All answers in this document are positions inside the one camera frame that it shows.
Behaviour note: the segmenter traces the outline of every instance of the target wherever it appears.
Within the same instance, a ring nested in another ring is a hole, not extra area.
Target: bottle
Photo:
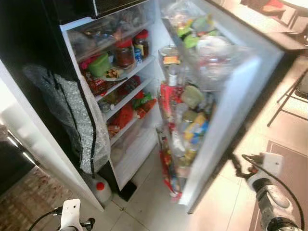
[[[115,58],[116,64],[121,68],[129,68],[131,65],[134,64],[134,49],[132,46],[132,40],[127,39],[115,44]]]
[[[102,206],[106,206],[111,201],[112,191],[104,178],[95,174],[94,179],[87,175],[87,178],[84,178],[84,180]]]
[[[179,72],[179,65],[171,64],[168,69],[169,72],[169,86],[176,86],[177,85],[177,78]]]
[[[134,47],[141,50],[143,59],[149,55],[149,31],[144,29],[135,36]]]

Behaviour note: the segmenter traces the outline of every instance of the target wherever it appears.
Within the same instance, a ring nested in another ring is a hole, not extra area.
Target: doormat
[[[303,211],[304,218],[307,221],[308,218],[308,158],[306,155],[293,151],[287,147],[280,144],[269,141],[267,152],[277,153],[284,157],[283,171],[279,176],[281,179],[294,193],[297,197]],[[277,181],[272,180],[272,182],[277,185],[284,195],[291,201],[293,205],[293,216],[295,217],[295,223],[300,226],[300,215],[298,208],[291,198],[287,190],[280,185]],[[254,212],[252,215],[249,231],[262,231],[260,225],[260,211],[255,204]]]

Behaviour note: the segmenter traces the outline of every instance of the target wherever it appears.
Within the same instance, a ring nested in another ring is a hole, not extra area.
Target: metal chair
[[[308,94],[305,93],[305,92],[301,92],[299,90],[299,85],[301,83],[301,81],[303,80],[304,77],[308,77],[308,69],[306,69],[306,71],[304,71],[304,73],[300,76],[300,78],[295,81],[295,83],[282,95],[282,97],[280,97],[280,99],[277,101],[277,103],[279,103],[279,101],[286,95],[287,97],[285,98],[285,100],[283,101],[283,103],[281,104],[281,106],[278,108],[278,110],[276,111],[276,113],[274,114],[274,116],[272,117],[272,119],[269,121],[269,123],[267,124],[267,126],[269,127],[272,122],[274,121],[274,119],[276,118],[276,116],[278,115],[278,113],[280,111],[282,112],[285,112],[285,113],[288,113],[290,115],[293,115],[293,116],[296,116],[296,117],[299,117],[301,119],[304,119],[304,120],[308,120],[307,118],[305,117],[302,117],[300,115],[297,115],[295,113],[292,113],[292,112],[289,112],[289,111],[286,111],[283,109],[283,106],[287,103],[288,99],[290,98],[293,98],[293,99],[296,99],[296,100],[300,100],[302,102],[305,102],[305,103],[308,103],[307,101],[305,100],[302,100],[300,98],[297,98],[297,97],[294,97],[292,96],[292,94],[295,92],[295,94],[298,96],[298,97],[301,97],[301,98],[304,98],[304,99],[308,99]]]

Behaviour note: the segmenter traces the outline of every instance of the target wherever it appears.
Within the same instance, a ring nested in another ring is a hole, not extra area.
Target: light
[[[27,153],[23,152],[23,154],[32,164],[36,165],[34,161],[27,155]]]
[[[18,147],[17,144],[15,143],[15,141],[13,141],[11,137],[8,136],[8,140],[9,140],[12,144],[14,144],[16,147]]]

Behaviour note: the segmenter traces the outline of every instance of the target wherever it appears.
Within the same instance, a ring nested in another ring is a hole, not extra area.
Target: glass jar
[[[129,68],[134,64],[134,49],[132,46],[132,40],[127,39],[115,44],[116,52],[116,64],[124,69]]]
[[[134,38],[134,47],[141,50],[141,56],[143,59],[149,55],[149,31],[142,30]]]

